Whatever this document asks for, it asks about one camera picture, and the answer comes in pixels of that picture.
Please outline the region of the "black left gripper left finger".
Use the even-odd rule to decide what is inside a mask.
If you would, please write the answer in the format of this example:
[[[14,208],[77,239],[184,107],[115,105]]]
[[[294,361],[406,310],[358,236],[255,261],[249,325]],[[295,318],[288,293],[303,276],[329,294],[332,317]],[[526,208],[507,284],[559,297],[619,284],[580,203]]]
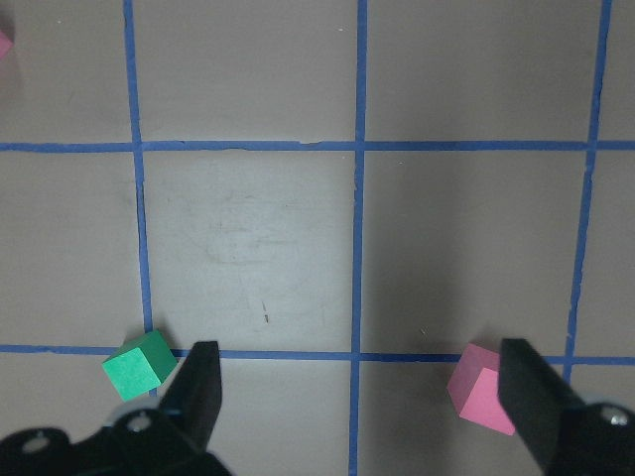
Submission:
[[[159,411],[196,449],[206,451],[221,405],[218,342],[197,342],[161,398]]]

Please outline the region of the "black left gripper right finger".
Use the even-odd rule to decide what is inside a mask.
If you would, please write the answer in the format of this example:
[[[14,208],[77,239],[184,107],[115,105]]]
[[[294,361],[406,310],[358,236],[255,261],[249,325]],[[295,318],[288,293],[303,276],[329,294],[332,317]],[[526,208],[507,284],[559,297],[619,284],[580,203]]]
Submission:
[[[500,343],[498,399],[543,471],[580,471],[579,437],[587,405],[523,338]]]

